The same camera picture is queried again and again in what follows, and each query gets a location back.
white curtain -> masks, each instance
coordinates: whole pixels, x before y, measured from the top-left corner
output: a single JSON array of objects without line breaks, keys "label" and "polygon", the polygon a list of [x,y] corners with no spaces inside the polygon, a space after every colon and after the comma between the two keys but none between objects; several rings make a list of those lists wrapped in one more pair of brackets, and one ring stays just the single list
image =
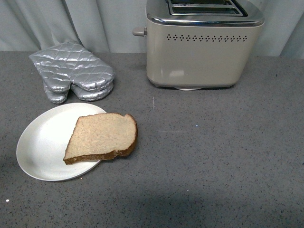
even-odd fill
[{"label": "white curtain", "polygon": [[[250,0],[265,16],[255,56],[304,58],[304,0]],[[76,40],[92,52],[146,51],[146,0],[0,0],[0,50],[36,51]]]}]

oven mitt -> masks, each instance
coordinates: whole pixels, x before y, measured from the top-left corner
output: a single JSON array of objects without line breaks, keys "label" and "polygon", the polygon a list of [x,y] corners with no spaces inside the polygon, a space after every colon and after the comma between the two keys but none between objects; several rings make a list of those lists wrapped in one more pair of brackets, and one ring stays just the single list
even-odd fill
[{"label": "oven mitt", "polygon": [[66,100],[71,84],[77,86],[74,87],[76,95],[83,100],[89,97],[91,101],[101,99],[112,90],[107,88],[115,75],[112,67],[76,42],[38,51],[29,58],[42,77],[47,97],[53,103]]}]

white plate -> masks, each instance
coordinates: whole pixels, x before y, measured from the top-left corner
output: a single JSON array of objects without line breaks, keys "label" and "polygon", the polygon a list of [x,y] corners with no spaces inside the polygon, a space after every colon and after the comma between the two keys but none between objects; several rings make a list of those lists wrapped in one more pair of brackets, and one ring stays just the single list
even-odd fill
[{"label": "white plate", "polygon": [[22,133],[17,145],[17,161],[31,177],[43,181],[63,181],[78,177],[100,161],[66,165],[63,161],[68,141],[78,117],[105,113],[95,105],[64,104],[37,117]]}]

whole wheat bread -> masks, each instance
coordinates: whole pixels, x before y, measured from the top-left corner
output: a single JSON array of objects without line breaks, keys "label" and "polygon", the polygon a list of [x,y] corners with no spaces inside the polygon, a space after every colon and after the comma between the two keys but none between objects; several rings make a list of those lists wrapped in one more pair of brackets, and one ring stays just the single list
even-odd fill
[{"label": "whole wheat bread", "polygon": [[81,116],[76,122],[63,161],[69,165],[79,161],[127,156],[134,150],[136,141],[137,124],[130,114]]}]

toaster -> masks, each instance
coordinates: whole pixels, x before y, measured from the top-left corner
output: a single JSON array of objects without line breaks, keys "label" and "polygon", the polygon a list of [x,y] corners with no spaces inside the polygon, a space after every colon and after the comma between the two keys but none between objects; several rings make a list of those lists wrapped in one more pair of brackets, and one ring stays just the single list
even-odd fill
[{"label": "toaster", "polygon": [[230,87],[264,24],[247,0],[147,0],[147,77],[156,86]]}]

